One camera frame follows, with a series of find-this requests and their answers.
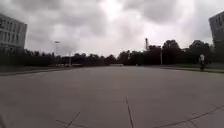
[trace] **sky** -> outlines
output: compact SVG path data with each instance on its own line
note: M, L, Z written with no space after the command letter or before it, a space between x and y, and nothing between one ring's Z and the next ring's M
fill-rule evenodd
M0 13L28 24L25 48L61 55L142 51L175 39L212 43L208 18L223 0L0 0Z

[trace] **building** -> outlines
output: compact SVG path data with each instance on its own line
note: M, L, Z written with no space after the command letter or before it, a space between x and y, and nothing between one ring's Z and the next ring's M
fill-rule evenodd
M0 13L0 47L24 49L27 25Z
M209 23L212 31L215 51L224 52L224 12L209 18Z

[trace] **paved plaza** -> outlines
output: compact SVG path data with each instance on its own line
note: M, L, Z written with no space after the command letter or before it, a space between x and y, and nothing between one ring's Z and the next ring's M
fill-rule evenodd
M0 128L222 128L224 74L143 67L0 76Z

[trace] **pedestrian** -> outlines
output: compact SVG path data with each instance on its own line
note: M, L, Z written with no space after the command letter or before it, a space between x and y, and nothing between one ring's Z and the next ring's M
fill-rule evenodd
M204 71L205 68L205 55L201 54L199 56L200 70Z

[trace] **street light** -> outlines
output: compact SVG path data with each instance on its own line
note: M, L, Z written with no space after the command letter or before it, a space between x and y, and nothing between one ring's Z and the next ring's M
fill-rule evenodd
M58 52L58 45L57 44L59 44L60 41L55 41L54 43L55 43L55 56L56 56L55 65L57 66L57 52Z

